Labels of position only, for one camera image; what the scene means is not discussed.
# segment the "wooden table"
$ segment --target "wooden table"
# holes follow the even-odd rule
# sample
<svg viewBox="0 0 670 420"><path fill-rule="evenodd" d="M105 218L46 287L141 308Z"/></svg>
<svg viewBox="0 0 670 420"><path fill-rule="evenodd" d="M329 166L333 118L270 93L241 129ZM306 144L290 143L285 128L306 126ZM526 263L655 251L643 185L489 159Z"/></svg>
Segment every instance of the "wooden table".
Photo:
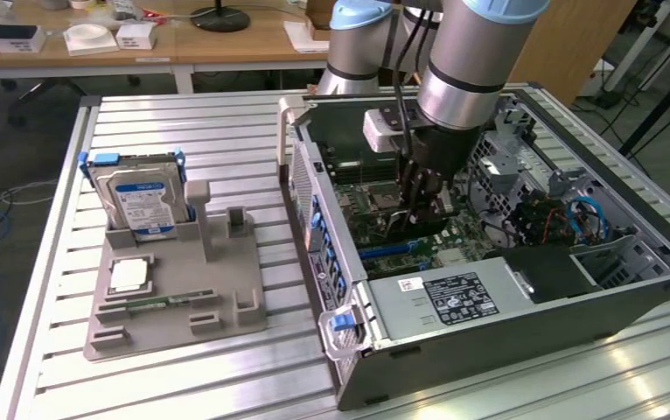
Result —
<svg viewBox="0 0 670 420"><path fill-rule="evenodd" d="M209 0L139 0L138 4L163 14L189 15L210 5ZM196 72L325 68L328 54L300 54L292 47L284 22L302 20L304 10L285 0L229 2L252 17L250 27L234 33L198 29L189 19L174 19L157 28L157 47L71 57L61 32L83 10L45 10L37 0L17 0L14 13L22 24L41 25L51 32L38 54L2 54L0 79L99 76L113 74L174 74L178 92L193 93ZM266 6L280 10L257 7Z"/></svg>

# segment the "robotic arm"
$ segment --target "robotic arm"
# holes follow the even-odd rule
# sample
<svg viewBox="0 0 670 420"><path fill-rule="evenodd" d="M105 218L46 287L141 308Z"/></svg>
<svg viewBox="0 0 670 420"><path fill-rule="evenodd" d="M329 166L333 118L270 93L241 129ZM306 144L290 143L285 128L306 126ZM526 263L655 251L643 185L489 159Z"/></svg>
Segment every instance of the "robotic arm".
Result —
<svg viewBox="0 0 670 420"><path fill-rule="evenodd" d="M377 0L336 3L329 68L320 95L377 92L381 67L409 73L414 68L425 69L412 112L404 108L396 84L397 111L405 118L401 126L392 128L390 143L400 150L397 182L408 209L404 227L408 220L417 223L433 217L432 204L468 164L526 38L549 3L410 0L408 5L436 12L432 21L422 9L406 7L400 13ZM425 34L418 37L421 29ZM374 129L377 112L368 112L365 127ZM370 139L370 143L381 151L377 142Z"/></svg>

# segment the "hard drive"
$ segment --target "hard drive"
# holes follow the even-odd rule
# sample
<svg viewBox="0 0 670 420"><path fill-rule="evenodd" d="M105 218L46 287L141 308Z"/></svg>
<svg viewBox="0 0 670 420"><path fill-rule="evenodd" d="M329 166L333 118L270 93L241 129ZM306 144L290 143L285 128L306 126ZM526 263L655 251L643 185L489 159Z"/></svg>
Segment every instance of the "hard drive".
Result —
<svg viewBox="0 0 670 420"><path fill-rule="evenodd" d="M82 152L79 167L98 192L111 229L133 230L139 242L177 237L177 224L193 219L181 151L149 156L101 153L91 161Z"/></svg>

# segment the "white box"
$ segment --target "white box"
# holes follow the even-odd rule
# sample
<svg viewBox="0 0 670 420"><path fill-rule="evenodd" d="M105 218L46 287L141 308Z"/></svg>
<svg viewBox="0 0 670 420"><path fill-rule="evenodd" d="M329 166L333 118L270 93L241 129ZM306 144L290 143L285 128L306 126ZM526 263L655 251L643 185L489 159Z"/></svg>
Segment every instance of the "white box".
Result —
<svg viewBox="0 0 670 420"><path fill-rule="evenodd" d="M85 36L89 35L89 32L85 31L83 27L91 32L94 32L93 38L78 38L78 36L71 34L79 33ZM119 51L119 47L117 46L115 37L113 33L103 26L95 24L81 24L73 26L65 33L63 37L66 38L66 46L69 47L69 55L71 57L77 57L79 55L98 54L98 53L110 53L113 51Z"/></svg>
<svg viewBox="0 0 670 420"><path fill-rule="evenodd" d="M616 67L604 59L601 59L592 70L591 78L584 83L580 96L595 96L603 89L603 81L608 81Z"/></svg>
<svg viewBox="0 0 670 420"><path fill-rule="evenodd" d="M0 24L0 52L38 53L42 51L47 35L41 26Z"/></svg>
<svg viewBox="0 0 670 420"><path fill-rule="evenodd" d="M117 32L117 44L125 50L151 50L157 44L154 24L125 24Z"/></svg>

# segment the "floor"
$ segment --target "floor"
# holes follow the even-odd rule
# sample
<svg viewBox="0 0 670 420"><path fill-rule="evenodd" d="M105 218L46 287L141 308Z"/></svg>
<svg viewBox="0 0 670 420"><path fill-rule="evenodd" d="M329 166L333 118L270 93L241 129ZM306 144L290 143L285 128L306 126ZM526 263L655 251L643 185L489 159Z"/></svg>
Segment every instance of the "floor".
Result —
<svg viewBox="0 0 670 420"><path fill-rule="evenodd" d="M607 54L611 61L619 62L621 60L636 37L636 34L619 36ZM636 71L664 46L657 39L652 41L633 67ZM85 78L79 80L79 84L94 95L174 93L174 80L170 76L147 75L142 76L142 81L141 87L131 87L125 77L115 76ZM313 76L309 73L288 72L285 87L304 88L305 84L312 81ZM198 78L198 83L204 91L260 90L266 87L266 76L260 72L208 74ZM59 87L29 108L27 126L23 129L11 128L6 124L3 110L33 84L33 80L19 80L19 88L14 92L5 92L0 87L0 187L6 188L58 177L79 105L79 98L66 88ZM629 91L633 88L636 88L636 83L629 86ZM669 88L670 67L653 89L639 96L640 105L628 107L619 119L616 127L623 136L631 134L639 126ZM583 109L595 108L585 100L579 100L577 105ZM604 117L612 119L620 112L620 107L600 110L600 112ZM579 115L597 131L608 125L595 112L579 112ZM670 112L664 116L657 127L661 127L669 118ZM615 144L619 143L612 131L607 133L605 137ZM656 182L670 193L670 127L639 157ZM53 191L53 186L33 188L26 190L18 199L37 200L47 197ZM5 208L6 206L0 204L0 212L5 211ZM15 206L10 214L11 234L0 241L0 313L6 329L5 340L0 343L0 374L3 373L2 368L14 336L49 209L49 203Z"/></svg>

